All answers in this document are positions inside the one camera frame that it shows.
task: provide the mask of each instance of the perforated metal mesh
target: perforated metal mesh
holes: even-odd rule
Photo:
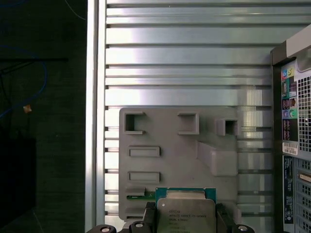
[[[299,233],[311,233],[311,185],[298,178],[298,175],[311,174],[311,162],[296,159],[296,215]]]
[[[311,152],[310,77],[298,80],[299,149]]]
[[[301,161],[301,167],[306,169],[306,170],[311,170],[311,162],[302,160]]]

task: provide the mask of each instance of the dark background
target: dark background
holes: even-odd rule
[[[1,4],[19,0],[0,0]],[[86,0],[68,0],[86,17]],[[31,114],[19,107],[0,119],[10,137],[18,132],[37,141],[36,207],[0,229],[0,233],[84,232],[86,21],[64,0],[27,0],[0,8],[0,45],[23,48],[47,62],[48,83]],[[27,57],[0,48],[0,58]],[[8,64],[0,63],[0,68]],[[44,80],[40,63],[3,77],[13,103],[37,92]],[[0,113],[8,107],[0,90]]]

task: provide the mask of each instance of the rectangular slot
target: rectangular slot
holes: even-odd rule
[[[160,183],[160,173],[131,171],[128,180],[134,183]]]
[[[143,130],[139,130],[136,127],[137,121],[140,117],[144,116],[144,112],[135,111],[127,112],[124,115],[124,132],[125,134],[144,134]]]
[[[238,120],[236,119],[216,119],[216,134],[219,136],[239,134]]]
[[[131,157],[160,157],[160,147],[129,147]]]
[[[144,196],[146,188],[145,187],[131,187],[126,189],[127,196]]]
[[[225,134],[237,135],[238,122],[236,120],[225,121]]]
[[[194,135],[200,134],[200,118],[198,113],[194,112],[180,112],[180,131],[179,135]]]

